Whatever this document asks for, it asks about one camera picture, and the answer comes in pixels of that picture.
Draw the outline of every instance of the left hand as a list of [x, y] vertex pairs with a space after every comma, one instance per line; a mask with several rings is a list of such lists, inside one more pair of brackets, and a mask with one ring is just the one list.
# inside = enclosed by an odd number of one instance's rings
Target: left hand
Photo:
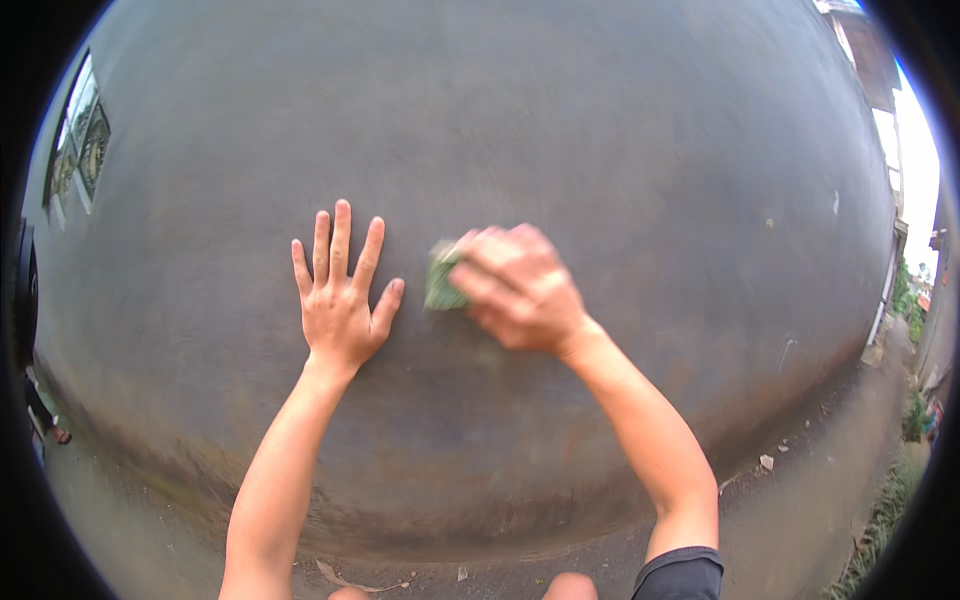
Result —
[[310, 346], [307, 364], [353, 378], [386, 341], [403, 297], [403, 279], [393, 279], [373, 312], [370, 286], [383, 247], [384, 223], [374, 217], [353, 277], [347, 276], [350, 243], [350, 204], [336, 204], [333, 240], [330, 215], [317, 213], [313, 240], [313, 278], [306, 267], [300, 240], [293, 240], [294, 277], [300, 290], [303, 336]]

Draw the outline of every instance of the forearm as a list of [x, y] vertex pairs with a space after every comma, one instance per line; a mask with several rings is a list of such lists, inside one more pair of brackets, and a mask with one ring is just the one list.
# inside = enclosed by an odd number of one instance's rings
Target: forearm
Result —
[[227, 561], [289, 576], [306, 519], [317, 452], [350, 381], [307, 361], [293, 392], [263, 437], [237, 494], [227, 534]]
[[[657, 509], [658, 524], [679, 515], [671, 527], [690, 527], [695, 538], [703, 538], [697, 543], [715, 546], [716, 479], [684, 419], [599, 325], [590, 328], [576, 348], [564, 362], [610, 419]], [[712, 536], [697, 533], [711, 528]], [[652, 547], [658, 533], [662, 528], [651, 536]]]

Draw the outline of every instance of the grass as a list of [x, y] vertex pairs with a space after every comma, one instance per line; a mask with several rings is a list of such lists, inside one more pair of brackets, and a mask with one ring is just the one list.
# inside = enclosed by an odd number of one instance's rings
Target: grass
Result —
[[863, 538], [854, 548], [840, 580], [824, 590], [823, 598], [848, 600], [853, 596], [893, 537], [923, 474], [923, 461], [902, 450], [883, 482]]
[[914, 392], [903, 412], [903, 440], [919, 442], [932, 418], [932, 415], [926, 413], [926, 406], [920, 398], [920, 392]]

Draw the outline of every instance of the debris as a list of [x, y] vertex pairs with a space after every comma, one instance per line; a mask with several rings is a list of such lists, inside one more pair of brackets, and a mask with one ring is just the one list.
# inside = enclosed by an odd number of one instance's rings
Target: debris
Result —
[[329, 581], [331, 584], [336, 584], [336, 585], [338, 585], [338, 586], [340, 586], [340, 587], [342, 587], [342, 588], [350, 588], [350, 587], [353, 587], [353, 588], [361, 589], [361, 590], [363, 590], [363, 591], [365, 591], [365, 592], [367, 592], [367, 593], [373, 593], [373, 592], [377, 592], [377, 591], [386, 591], [386, 590], [388, 590], [388, 589], [393, 589], [393, 588], [406, 588], [407, 586], [410, 585], [410, 582], [403, 582], [403, 583], [400, 583], [400, 584], [396, 584], [396, 585], [394, 585], [394, 586], [390, 586], [390, 587], [388, 587], [388, 588], [369, 588], [369, 587], [367, 587], [367, 586], [361, 586], [360, 584], [352, 584], [352, 583], [350, 583], [349, 581], [345, 581], [345, 580], [340, 579], [339, 577], [337, 577], [337, 573], [333, 570], [333, 567], [330, 566], [329, 564], [321, 563], [321, 562], [320, 562], [319, 560], [317, 560], [317, 559], [314, 559], [314, 561], [317, 562], [317, 568], [318, 568], [318, 569], [320, 570], [320, 572], [324, 575], [324, 577], [327, 579], [327, 581]]
[[739, 478], [740, 478], [740, 473], [737, 473], [736, 475], [734, 475], [733, 477], [731, 477], [731, 478], [728, 479], [727, 481], [725, 481], [725, 482], [723, 482], [722, 484], [720, 484], [720, 488], [719, 488], [719, 490], [718, 490], [718, 491], [719, 491], [718, 495], [723, 495], [723, 490], [724, 490], [729, 484], [733, 483], [734, 481], [736, 481], [736, 480], [739, 479]]

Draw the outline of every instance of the right hand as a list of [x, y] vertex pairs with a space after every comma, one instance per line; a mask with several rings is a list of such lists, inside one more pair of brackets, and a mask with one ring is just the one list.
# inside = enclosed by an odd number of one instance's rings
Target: right hand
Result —
[[508, 349], [536, 349], [561, 360], [600, 329], [550, 241], [524, 223], [509, 231], [470, 231], [465, 261], [450, 283], [471, 302], [468, 315]]

